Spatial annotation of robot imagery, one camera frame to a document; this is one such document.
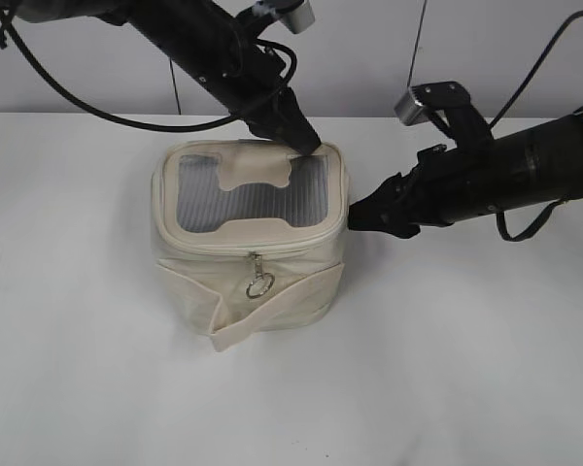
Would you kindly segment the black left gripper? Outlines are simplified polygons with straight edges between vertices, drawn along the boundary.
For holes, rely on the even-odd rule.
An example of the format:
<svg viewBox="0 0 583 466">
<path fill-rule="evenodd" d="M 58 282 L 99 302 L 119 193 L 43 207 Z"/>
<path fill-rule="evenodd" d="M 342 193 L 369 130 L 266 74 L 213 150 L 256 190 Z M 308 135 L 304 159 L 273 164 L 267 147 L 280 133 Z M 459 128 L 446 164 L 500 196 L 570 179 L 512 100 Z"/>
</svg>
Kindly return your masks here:
<svg viewBox="0 0 583 466">
<path fill-rule="evenodd" d="M 279 141 L 312 155 L 321 139 L 302 113 L 290 81 L 297 56 L 267 40 L 200 40 L 189 43 L 189 75 L 228 111 L 228 116 L 189 128 L 190 132 L 243 121 L 260 138 Z"/>
</svg>

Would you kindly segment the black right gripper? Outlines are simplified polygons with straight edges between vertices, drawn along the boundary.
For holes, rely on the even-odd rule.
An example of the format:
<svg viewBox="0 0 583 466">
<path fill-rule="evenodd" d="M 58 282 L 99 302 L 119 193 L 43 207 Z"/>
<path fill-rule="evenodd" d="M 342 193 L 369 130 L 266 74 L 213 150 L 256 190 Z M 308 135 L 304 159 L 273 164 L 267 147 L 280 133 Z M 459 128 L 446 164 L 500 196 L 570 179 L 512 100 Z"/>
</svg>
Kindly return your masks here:
<svg viewBox="0 0 583 466">
<path fill-rule="evenodd" d="M 420 151 L 408 174 L 387 178 L 349 207 L 348 229 L 411 239 L 423 226 L 446 227 L 503 212 L 497 148 L 492 141 L 468 150 L 438 145 Z"/>
</svg>

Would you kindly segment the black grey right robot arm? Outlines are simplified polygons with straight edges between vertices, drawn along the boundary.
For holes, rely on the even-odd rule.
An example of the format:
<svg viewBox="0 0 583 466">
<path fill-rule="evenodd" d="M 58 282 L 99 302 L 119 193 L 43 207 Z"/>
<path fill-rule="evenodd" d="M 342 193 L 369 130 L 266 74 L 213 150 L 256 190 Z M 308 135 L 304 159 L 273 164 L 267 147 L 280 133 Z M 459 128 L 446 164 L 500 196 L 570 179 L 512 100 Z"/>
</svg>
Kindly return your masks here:
<svg viewBox="0 0 583 466">
<path fill-rule="evenodd" d="M 349 208 L 347 226 L 410 239 L 424 226 L 495 216 L 506 242 L 532 238 L 553 211 L 583 199 L 583 106 L 475 149 L 436 145 Z"/>
</svg>

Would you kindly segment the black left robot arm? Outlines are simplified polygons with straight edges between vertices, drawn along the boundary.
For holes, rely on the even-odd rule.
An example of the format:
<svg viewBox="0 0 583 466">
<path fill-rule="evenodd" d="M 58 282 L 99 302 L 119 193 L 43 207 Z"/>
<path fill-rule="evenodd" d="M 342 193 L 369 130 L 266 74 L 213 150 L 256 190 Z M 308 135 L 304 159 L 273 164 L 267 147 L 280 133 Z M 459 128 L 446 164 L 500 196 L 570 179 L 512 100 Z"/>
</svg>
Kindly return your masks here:
<svg viewBox="0 0 583 466">
<path fill-rule="evenodd" d="M 44 69 L 13 25 L 15 18 L 42 23 L 74 17 L 95 17 L 115 26 L 130 24 L 224 105 L 229 115 L 198 125 L 164 126 L 114 116 L 80 100 Z M 0 2 L 0 36 L 9 35 L 47 84 L 91 115 L 165 133 L 206 131 L 241 120 L 253 135 L 310 155 L 321 140 L 289 86 L 296 55 L 260 37 L 277 21 L 299 34 L 314 23 L 315 16 L 307 1 L 256 1 L 236 16 L 213 1 Z"/>
</svg>

